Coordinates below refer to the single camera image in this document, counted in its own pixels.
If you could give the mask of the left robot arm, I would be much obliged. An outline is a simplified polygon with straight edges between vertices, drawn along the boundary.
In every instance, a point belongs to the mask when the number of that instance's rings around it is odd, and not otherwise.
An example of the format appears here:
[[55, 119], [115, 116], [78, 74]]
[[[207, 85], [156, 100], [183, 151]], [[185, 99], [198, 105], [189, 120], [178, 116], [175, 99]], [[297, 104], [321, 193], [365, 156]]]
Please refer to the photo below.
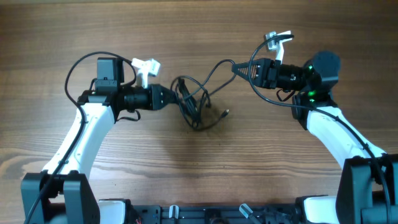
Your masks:
[[169, 89], [148, 83], [157, 76], [154, 59], [128, 60], [100, 52], [97, 77], [73, 102], [75, 120], [57, 153], [39, 173], [21, 183], [26, 223], [142, 223], [128, 199], [95, 199], [88, 179], [104, 137], [121, 111], [156, 111], [175, 102]]

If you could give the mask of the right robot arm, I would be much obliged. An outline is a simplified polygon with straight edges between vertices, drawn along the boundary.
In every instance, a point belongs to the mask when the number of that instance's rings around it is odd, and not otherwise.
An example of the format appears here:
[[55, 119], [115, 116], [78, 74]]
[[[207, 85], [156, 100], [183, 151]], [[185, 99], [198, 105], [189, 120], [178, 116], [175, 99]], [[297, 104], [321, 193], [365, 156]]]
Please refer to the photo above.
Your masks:
[[233, 65], [232, 72], [258, 88], [287, 91], [292, 97], [276, 105], [291, 108], [292, 116], [329, 150], [342, 169], [335, 196], [297, 199], [302, 223], [397, 223], [397, 155], [368, 141], [344, 117], [332, 97], [340, 58], [316, 53], [304, 66], [260, 58]]

